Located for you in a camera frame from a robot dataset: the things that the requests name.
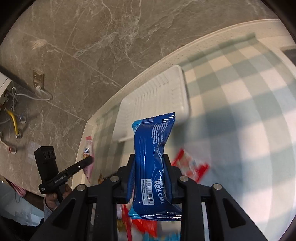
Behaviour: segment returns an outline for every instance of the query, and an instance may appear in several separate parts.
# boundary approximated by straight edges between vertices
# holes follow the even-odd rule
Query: white foam tray
[[[175,112],[176,125],[189,117],[185,82],[182,69],[178,65],[170,67],[124,97],[112,140],[123,142],[132,139],[132,124],[136,120],[171,112]]]

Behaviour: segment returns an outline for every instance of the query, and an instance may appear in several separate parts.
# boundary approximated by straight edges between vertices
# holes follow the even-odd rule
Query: brown marble tile
[[[125,85],[201,36],[262,18],[276,15],[259,0],[91,1],[65,51]]]
[[[62,52],[46,41],[11,29],[1,44],[0,65],[33,90],[33,69],[44,73],[44,88],[54,94]]]
[[[64,54],[54,104],[88,120],[121,87],[86,64]]]
[[[21,87],[18,90],[30,94]],[[26,116],[27,123],[19,124],[19,129],[23,131],[21,139],[15,138],[12,121],[0,125],[4,141],[17,148],[17,153],[12,155],[0,145],[0,174],[38,194],[41,182],[35,161],[30,158],[33,155],[30,145],[52,145],[58,168],[62,171],[75,163],[85,121],[48,102],[33,101],[22,96],[18,100],[15,111]],[[6,114],[0,111],[0,121],[6,118]]]
[[[89,0],[36,0],[15,22],[24,31],[64,49]]]

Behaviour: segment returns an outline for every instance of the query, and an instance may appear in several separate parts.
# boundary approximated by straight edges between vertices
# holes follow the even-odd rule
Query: white barcode label
[[[141,179],[143,205],[154,205],[151,179]]]

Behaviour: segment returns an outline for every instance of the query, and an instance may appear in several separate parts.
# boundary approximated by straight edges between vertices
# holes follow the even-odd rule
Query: checkered tablecloth
[[[296,81],[254,35],[190,56],[179,64],[190,118],[175,126],[165,147],[183,147],[211,170],[201,184],[221,183],[269,241],[295,216]],[[97,120],[96,166],[110,175],[127,163],[133,141],[112,143],[119,105]]]

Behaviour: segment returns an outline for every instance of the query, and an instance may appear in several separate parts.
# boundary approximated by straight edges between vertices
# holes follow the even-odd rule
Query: human hand
[[[68,184],[65,184],[65,192],[63,193],[63,199],[65,199],[70,194],[70,192],[72,192],[72,189],[68,186]],[[56,193],[45,194],[45,203],[51,211],[54,211],[57,208],[56,200]]]

